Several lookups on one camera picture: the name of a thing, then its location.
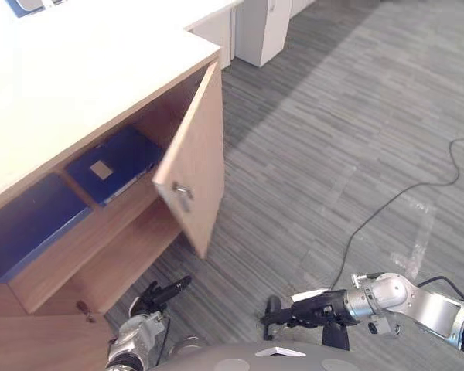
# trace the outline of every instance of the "office desk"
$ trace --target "office desk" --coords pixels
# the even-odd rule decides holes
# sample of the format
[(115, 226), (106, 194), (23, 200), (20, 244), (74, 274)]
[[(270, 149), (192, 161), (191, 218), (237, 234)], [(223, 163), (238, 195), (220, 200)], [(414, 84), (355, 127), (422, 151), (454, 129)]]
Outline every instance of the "office desk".
[[(76, 302), (105, 313), (182, 230), (205, 257), (223, 194), (219, 48), (183, 30), (205, 19), (206, 9), (195, 21), (174, 19), (176, 26), (147, 2), (120, 10), (107, 0), (103, 12), (97, 0), (81, 3), (20, 20), (0, 6), (0, 208), (55, 172), (93, 210), (0, 284), (6, 369), (102, 369), (107, 326), (101, 316), (96, 325), (86, 322)], [(235, 2), (213, 3), (210, 14)], [(100, 207), (64, 169), (127, 124), (165, 156)], [(192, 190), (187, 207), (176, 185)], [(15, 318), (10, 325), (7, 316)], [(38, 329), (27, 357), (17, 350), (21, 323)], [(89, 326), (92, 352), (66, 330), (82, 334)]]

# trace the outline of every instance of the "white cabinet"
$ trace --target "white cabinet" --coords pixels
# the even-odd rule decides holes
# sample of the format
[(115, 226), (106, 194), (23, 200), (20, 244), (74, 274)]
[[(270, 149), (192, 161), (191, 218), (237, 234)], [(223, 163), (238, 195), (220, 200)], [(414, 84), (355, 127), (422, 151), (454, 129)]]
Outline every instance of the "white cabinet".
[(194, 27), (193, 33), (213, 44), (220, 46), (220, 64), (222, 68), (230, 65), (234, 58), (232, 53), (232, 15), (234, 10), (228, 10), (215, 15), (204, 23)]
[(263, 66), (284, 49), (291, 0), (246, 0), (237, 8), (235, 55)]
[(316, 0), (292, 0), (291, 18)]

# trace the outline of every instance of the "desk top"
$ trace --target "desk top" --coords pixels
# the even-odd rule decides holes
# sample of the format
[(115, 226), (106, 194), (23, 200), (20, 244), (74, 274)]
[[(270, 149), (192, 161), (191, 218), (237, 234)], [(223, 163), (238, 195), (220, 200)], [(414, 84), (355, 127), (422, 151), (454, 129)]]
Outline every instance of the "desk top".
[(168, 5), (99, 1), (70, 0), (22, 19), (0, 6), (0, 195), (216, 58), (218, 46), (182, 28), (237, 3), (202, 1), (208, 10), (192, 16), (174, 6), (187, 16), (166, 22)]

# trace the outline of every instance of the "gray carpet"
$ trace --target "gray carpet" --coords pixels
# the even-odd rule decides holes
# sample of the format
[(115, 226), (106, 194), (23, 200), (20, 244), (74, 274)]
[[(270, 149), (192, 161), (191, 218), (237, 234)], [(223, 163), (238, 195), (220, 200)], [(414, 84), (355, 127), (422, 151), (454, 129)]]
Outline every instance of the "gray carpet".
[[(270, 294), (287, 303), (326, 287), (379, 205), (414, 182), (451, 179), (448, 142), (464, 136), (464, 0), (319, 0), (266, 66), (232, 62), (223, 98), (226, 191), (209, 258), (179, 237), (108, 312), (115, 328), (150, 281), (191, 274), (169, 306), (168, 346), (185, 335), (254, 341)], [(444, 274), (464, 290), (464, 143), (454, 150), (461, 179), (413, 190), (376, 217), (354, 239), (339, 288), (353, 272), (394, 271), (414, 282)], [(360, 325), (350, 340), (375, 369), (464, 370), (462, 353), (412, 323), (399, 339)]]

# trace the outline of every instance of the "blue folder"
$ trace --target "blue folder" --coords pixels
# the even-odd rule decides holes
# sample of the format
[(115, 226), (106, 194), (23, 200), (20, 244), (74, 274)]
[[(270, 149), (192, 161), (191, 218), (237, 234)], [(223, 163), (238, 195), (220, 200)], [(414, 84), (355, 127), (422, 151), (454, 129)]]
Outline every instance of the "blue folder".
[(104, 206), (162, 158), (163, 150), (129, 125), (71, 162), (66, 171)]
[(49, 174), (0, 209), (0, 283), (9, 282), (90, 208)]

